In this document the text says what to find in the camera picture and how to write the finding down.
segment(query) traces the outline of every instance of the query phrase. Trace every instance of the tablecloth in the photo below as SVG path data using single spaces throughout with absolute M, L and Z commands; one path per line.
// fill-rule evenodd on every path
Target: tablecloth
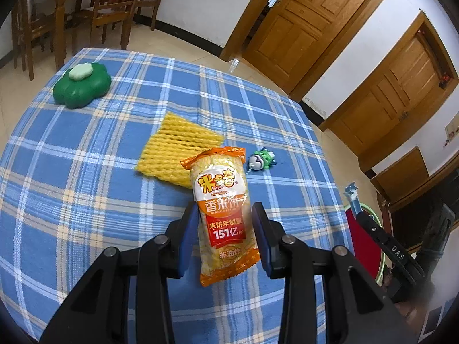
M 100 62 L 109 93 L 79 110 L 54 104 L 52 86 L 76 63 Z M 204 66 L 140 52 L 86 48 L 33 100 L 0 161 L 0 298 L 39 338 L 59 304 L 107 246 L 138 247 L 180 218 L 191 190 L 134 170 L 167 111 L 226 137 L 224 145 L 266 147 L 277 165 L 247 175 L 252 203 L 308 245 L 352 241 L 322 149 L 298 104 Z M 276 343 L 283 280 L 259 262 L 207 288 L 195 252 L 180 280 L 169 280 L 176 342 Z M 318 342 L 325 340 L 316 277 Z M 134 314 L 130 311 L 130 325 Z

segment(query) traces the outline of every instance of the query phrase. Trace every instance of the small toy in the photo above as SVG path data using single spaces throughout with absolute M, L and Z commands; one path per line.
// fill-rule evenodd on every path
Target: small toy
M 274 160 L 274 153 L 268 151 L 267 148 L 262 148 L 260 151 L 255 151 L 250 155 L 249 161 L 247 163 L 247 172 L 251 170 L 260 171 L 262 169 L 269 169 L 273 165 L 276 165 Z
M 77 64 L 67 70 L 54 85 L 53 97 L 57 104 L 65 104 L 69 109 L 80 109 L 104 96 L 111 83 L 112 78 L 103 64 Z

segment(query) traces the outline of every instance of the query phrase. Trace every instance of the metal bolt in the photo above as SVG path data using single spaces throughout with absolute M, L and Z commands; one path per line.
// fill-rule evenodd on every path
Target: metal bolt
M 160 234 L 160 235 L 157 235 L 155 236 L 154 238 L 154 241 L 157 245 L 163 245 L 165 244 L 167 241 L 169 240 L 169 238 L 167 237 L 167 235 L 164 235 L 164 234 Z
M 288 245 L 292 245 L 293 243 L 295 243 L 297 239 L 293 236 L 293 235 L 290 235 L 290 234 L 285 234 L 282 236 L 282 241 L 284 243 L 287 243 Z
M 334 253 L 336 253 L 339 256 L 346 256 L 347 255 L 347 248 L 344 246 L 336 246 L 334 248 Z
M 107 257 L 112 257 L 116 255 L 116 248 L 115 247 L 108 247 L 104 249 L 104 255 Z

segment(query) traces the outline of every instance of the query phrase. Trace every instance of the yellow knitted cloth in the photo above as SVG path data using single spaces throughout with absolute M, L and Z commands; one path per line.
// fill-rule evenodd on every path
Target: yellow knitted cloth
M 158 131 L 146 143 L 136 170 L 191 189 L 190 172 L 180 161 L 219 147 L 220 134 L 167 112 Z

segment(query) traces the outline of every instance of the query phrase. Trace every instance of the snack wrapper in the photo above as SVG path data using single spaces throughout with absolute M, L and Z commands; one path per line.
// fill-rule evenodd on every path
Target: snack wrapper
M 199 206 L 201 284 L 234 277 L 260 260 L 244 172 L 245 149 L 212 148 L 180 163 Z

